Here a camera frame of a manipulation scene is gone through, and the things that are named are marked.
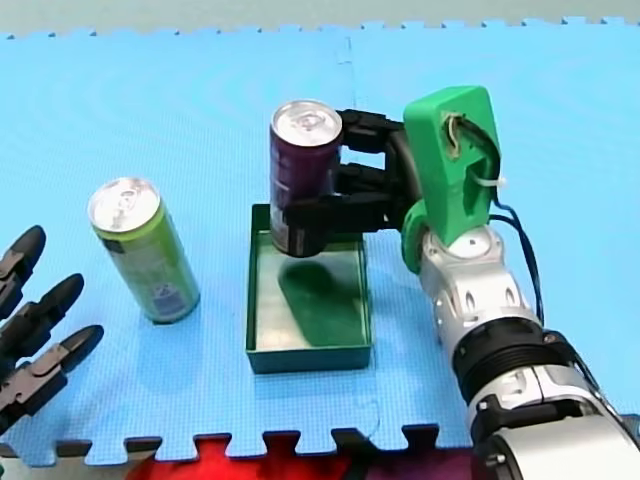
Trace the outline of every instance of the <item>puzzle mat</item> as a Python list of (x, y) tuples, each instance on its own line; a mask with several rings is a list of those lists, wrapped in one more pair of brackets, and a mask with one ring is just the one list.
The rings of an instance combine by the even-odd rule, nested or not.
[[(47, 231), (27, 299), (84, 274), (85, 291), (52, 341), (105, 327), (67, 388), (1, 442), (32, 466), (52, 465), (56, 445), (73, 441), (91, 442), (88, 464), (123, 463), (125, 440), (136, 438), (161, 438), (160, 460), (192, 459), (194, 438), (213, 434), (231, 436), (228, 455), (255, 456), (273, 431), (299, 432), (301, 454), (333, 451), (340, 429), (402, 449), (411, 425), (438, 425), (442, 447), (467, 445), (465, 406), (395, 233), (367, 238), (370, 368), (255, 376), (243, 350), (250, 205), (268, 200), (273, 109), (315, 97), (400, 118), (409, 101), (465, 83), (491, 92), (502, 197), (534, 241), (549, 326), (575, 343), (621, 412), (640, 412), (640, 386), (630, 381), (640, 362), (640, 28), (563, 23), (0, 41), (0, 175), (10, 199), (0, 245), (34, 223)], [(90, 194), (122, 175), (158, 186), (200, 282), (199, 308), (176, 325), (141, 317), (90, 230)], [(503, 233), (531, 298), (517, 239)]]

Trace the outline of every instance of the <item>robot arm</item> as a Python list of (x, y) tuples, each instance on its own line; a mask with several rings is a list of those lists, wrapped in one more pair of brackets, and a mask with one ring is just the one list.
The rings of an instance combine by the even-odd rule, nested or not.
[[(31, 277), (45, 244), (42, 228), (25, 232), (0, 259), (0, 320), (22, 300), (22, 288)], [(0, 434), (22, 416), (35, 415), (66, 384), (72, 371), (98, 345), (103, 329), (85, 327), (54, 344), (33, 363), (32, 357), (51, 338), (50, 331), (75, 303), (84, 286), (80, 274), (71, 275), (39, 302), (25, 303), (0, 328)]]
[[(531, 246), (513, 209), (497, 198), (500, 154), (486, 91), (437, 92), (411, 104), (404, 123), (339, 113), (345, 146), (385, 153), (385, 169), (341, 165), (338, 195), (291, 204), (285, 221), (334, 232), (402, 232), (405, 264), (432, 301), (468, 405), (481, 478), (635, 475), (636, 436), (575, 349), (544, 328)], [(503, 240), (488, 225), (491, 203), (511, 214), (507, 221), (530, 253), (536, 312), (505, 265)]]

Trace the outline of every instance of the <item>green can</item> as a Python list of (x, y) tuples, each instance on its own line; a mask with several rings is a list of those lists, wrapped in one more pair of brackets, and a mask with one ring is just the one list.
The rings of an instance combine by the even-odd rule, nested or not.
[(171, 215), (154, 186), (123, 177), (89, 200), (89, 218), (144, 314), (157, 323), (188, 315), (200, 291)]

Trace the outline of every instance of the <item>can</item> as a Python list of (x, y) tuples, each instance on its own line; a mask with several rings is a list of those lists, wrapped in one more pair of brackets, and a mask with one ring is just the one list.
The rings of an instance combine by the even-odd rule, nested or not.
[(200, 291), (171, 215), (151, 183), (131, 177), (109, 182), (92, 195), (88, 213), (149, 319), (173, 323), (195, 308)]
[(271, 119), (271, 237), (292, 257), (311, 257), (326, 245), (328, 232), (286, 224), (284, 208), (292, 201), (331, 193), (340, 164), (342, 118), (315, 100), (287, 102)]

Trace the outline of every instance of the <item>green tray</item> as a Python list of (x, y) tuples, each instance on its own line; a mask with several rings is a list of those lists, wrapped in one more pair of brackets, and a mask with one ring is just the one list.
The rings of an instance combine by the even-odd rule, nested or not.
[(312, 258), (278, 251), (269, 205), (251, 215), (246, 351), (255, 373), (369, 365), (373, 331), (362, 235), (335, 235)]

